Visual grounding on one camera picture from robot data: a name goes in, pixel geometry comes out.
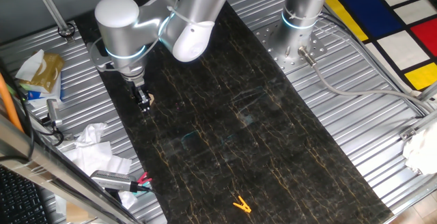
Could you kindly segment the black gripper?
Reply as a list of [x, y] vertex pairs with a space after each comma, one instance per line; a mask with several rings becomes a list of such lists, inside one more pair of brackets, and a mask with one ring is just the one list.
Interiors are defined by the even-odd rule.
[[151, 98], [146, 91], [143, 90], [143, 85], [137, 85], [133, 81], [128, 82], [130, 93], [135, 100], [137, 106], [142, 112], [148, 112], [150, 110]]

